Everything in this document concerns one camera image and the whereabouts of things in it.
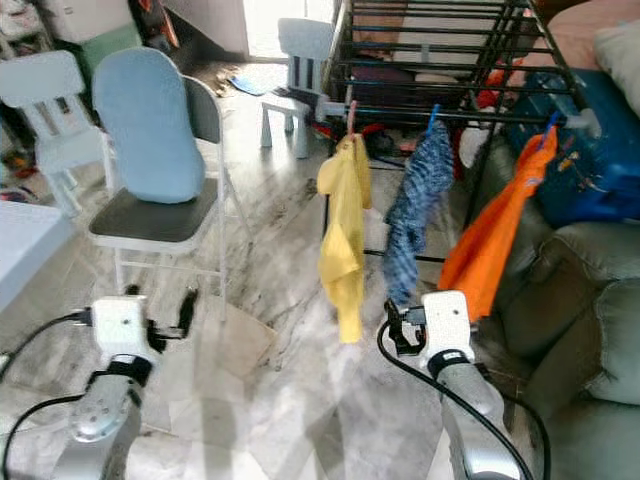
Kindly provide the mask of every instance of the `white wall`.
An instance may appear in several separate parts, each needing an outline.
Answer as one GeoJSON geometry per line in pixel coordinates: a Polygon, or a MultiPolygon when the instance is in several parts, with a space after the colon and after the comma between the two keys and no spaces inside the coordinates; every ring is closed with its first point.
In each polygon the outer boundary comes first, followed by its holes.
{"type": "Polygon", "coordinates": [[[162,3],[226,51],[248,54],[242,0],[163,0],[162,3]]]}

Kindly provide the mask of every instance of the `blue clothespin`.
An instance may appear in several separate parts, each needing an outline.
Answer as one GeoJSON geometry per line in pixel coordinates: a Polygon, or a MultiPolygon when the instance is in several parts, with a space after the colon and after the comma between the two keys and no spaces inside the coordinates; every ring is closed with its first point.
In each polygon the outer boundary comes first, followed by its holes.
{"type": "Polygon", "coordinates": [[[547,135],[549,135],[549,132],[551,131],[553,126],[558,122],[559,118],[560,118],[560,112],[558,111],[553,112],[553,115],[551,115],[551,118],[549,119],[549,123],[547,123],[547,126],[544,129],[544,134],[542,135],[542,139],[540,140],[540,145],[538,145],[538,150],[540,150],[544,145],[544,143],[547,141],[547,135]]]}
{"type": "Polygon", "coordinates": [[[429,117],[429,126],[427,127],[427,136],[431,133],[433,129],[433,124],[436,121],[436,117],[438,116],[438,110],[440,110],[440,104],[436,103],[431,110],[431,116],[429,117]]]}

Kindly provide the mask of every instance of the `pillow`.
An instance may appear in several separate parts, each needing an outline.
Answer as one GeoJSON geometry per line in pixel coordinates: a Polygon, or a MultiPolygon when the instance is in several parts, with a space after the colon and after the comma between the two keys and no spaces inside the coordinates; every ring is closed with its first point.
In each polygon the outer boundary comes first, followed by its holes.
{"type": "Polygon", "coordinates": [[[594,49],[598,63],[640,116],[640,20],[598,30],[594,49]]]}

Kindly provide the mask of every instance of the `table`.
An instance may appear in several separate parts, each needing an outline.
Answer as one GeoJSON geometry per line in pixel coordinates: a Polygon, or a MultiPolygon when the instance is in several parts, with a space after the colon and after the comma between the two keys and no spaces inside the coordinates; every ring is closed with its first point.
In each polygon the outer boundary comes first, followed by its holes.
{"type": "Polygon", "coordinates": [[[73,234],[57,208],[0,201],[0,312],[73,234]]]}

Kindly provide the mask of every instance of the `gray chair seat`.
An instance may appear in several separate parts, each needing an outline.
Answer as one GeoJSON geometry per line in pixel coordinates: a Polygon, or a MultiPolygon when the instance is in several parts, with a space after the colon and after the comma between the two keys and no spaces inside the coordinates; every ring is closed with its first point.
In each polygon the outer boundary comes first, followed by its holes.
{"type": "Polygon", "coordinates": [[[93,235],[180,243],[198,231],[218,197],[218,181],[205,179],[200,195],[176,204],[145,202],[120,190],[89,225],[93,235]]]}

